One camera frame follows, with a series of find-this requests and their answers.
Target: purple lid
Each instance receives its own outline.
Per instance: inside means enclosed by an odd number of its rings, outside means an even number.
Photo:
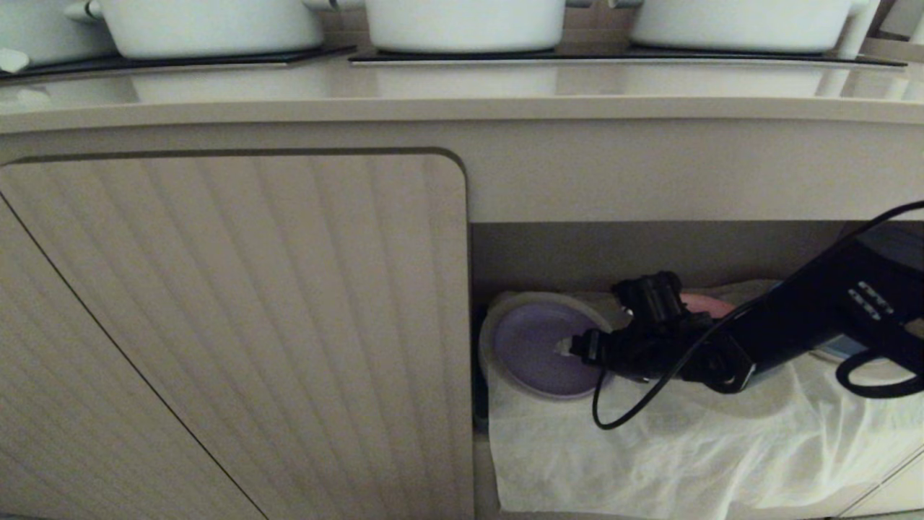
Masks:
[[[520,383],[555,397],[578,397],[597,386],[600,369],[563,356],[555,344],[597,324],[560,303],[528,303],[501,318],[492,348],[497,360]]]

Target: cable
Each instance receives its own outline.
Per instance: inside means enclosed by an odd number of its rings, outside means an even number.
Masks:
[[[646,393],[644,397],[642,397],[635,404],[635,406],[632,407],[631,410],[623,414],[621,417],[619,417],[612,423],[601,422],[600,414],[597,410],[597,402],[600,399],[600,390],[602,389],[602,386],[603,386],[603,378],[606,376],[606,365],[603,365],[601,373],[600,373],[600,378],[597,379],[597,387],[593,391],[593,407],[591,411],[593,412],[594,424],[596,424],[597,427],[600,429],[608,430],[608,429],[614,429],[614,428],[621,427],[623,424],[629,422],[632,419],[632,417],[635,417],[638,414],[638,412],[641,412],[642,409],[645,408],[645,406],[647,406],[648,403],[652,399],[654,399],[655,396],[658,395],[659,392],[661,392],[661,390],[667,385],[667,383],[670,382],[670,380],[674,376],[676,376],[677,373],[680,372],[680,370],[687,364],[690,358],[693,357],[693,354],[695,354],[699,350],[699,347],[704,342],[706,342],[706,340],[712,334],[714,334],[716,330],[723,327],[726,323],[732,321],[733,319],[741,316],[747,310],[750,310],[751,307],[753,307],[757,303],[762,302],[763,299],[764,299],[764,296],[755,298],[754,300],[751,300],[750,302],[747,302],[737,307],[734,311],[732,311],[731,313],[729,313],[728,315],[726,315],[719,321],[715,322],[715,324],[713,324],[712,327],[709,327],[708,330],[703,332],[702,336],[699,336],[699,338],[696,341],[694,341],[692,345],[690,345],[690,348],[687,349],[684,355],[680,356],[680,359],[678,359],[677,362],[674,363],[674,366],[672,366],[670,370],[668,370],[666,373],[664,373],[663,376],[661,376],[661,379],[658,380],[658,382],[654,385],[654,387],[652,387],[651,390],[648,390],[648,393]]]
[[[839,241],[835,242],[831,247],[829,247],[828,249],[824,250],[821,254],[816,256],[815,259],[813,259],[811,262],[808,262],[807,264],[802,266],[799,270],[797,270],[791,276],[787,277],[786,280],[783,282],[783,284],[785,284],[787,281],[791,279],[796,278],[797,276],[805,272],[810,266],[814,266],[821,260],[826,259],[828,256],[834,253],[837,253],[842,247],[844,247],[849,241],[852,241],[856,236],[862,233],[865,233],[873,228],[878,227],[879,225],[881,225],[887,220],[891,220],[892,218],[895,218],[905,213],[908,213],[910,211],[916,211],[919,209],[924,209],[924,201],[917,201],[917,202],[910,203],[910,204],[903,204],[896,208],[890,209],[889,211],[886,211],[885,213],[879,215],[878,217],[873,218],[866,224],[860,226],[859,228],[855,229],[853,232],[848,233],[846,236],[841,238]],[[680,372],[680,370],[683,369],[684,366],[687,365],[687,362],[689,362],[690,358],[693,357],[693,354],[695,354],[697,350],[699,350],[699,347],[703,343],[705,343],[706,340],[712,334],[714,334],[716,330],[724,327],[726,323],[741,316],[746,311],[750,310],[754,305],[762,302],[766,297],[767,295],[763,294],[747,303],[744,303],[743,305],[740,305],[734,311],[732,311],[731,313],[729,313],[728,315],[726,315],[719,321],[715,322],[715,324],[713,324],[711,327],[709,327],[708,330],[703,332],[703,334],[699,336],[699,338],[696,341],[694,341],[692,345],[690,345],[690,347],[687,349],[684,355],[680,356],[680,359],[678,359],[677,362],[674,363],[674,366],[672,366],[670,370],[668,370],[663,376],[661,376],[661,379],[658,380],[658,382],[654,385],[654,387],[652,387],[651,390],[648,390],[648,393],[646,393],[640,400],[638,400],[638,402],[636,402],[635,406],[633,406],[632,409],[624,413],[621,417],[619,417],[612,423],[603,423],[600,420],[600,414],[598,411],[598,401],[600,400],[600,391],[603,387],[603,380],[606,377],[606,363],[604,363],[600,371],[600,377],[597,379],[597,386],[593,391],[593,405],[592,405],[591,411],[593,412],[594,424],[596,424],[597,427],[600,429],[610,430],[610,429],[621,427],[625,423],[632,420],[632,418],[635,417],[638,414],[638,412],[641,412],[642,409],[645,408],[645,406],[647,406],[648,403],[651,402],[651,400],[654,399],[655,396],[657,396],[658,393],[661,392],[661,390],[667,385],[667,383],[670,382],[670,380],[674,376],[676,376]]]

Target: countertop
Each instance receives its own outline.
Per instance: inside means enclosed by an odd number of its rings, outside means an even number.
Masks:
[[[0,134],[193,123],[742,118],[924,124],[924,64],[189,68],[0,81]]]

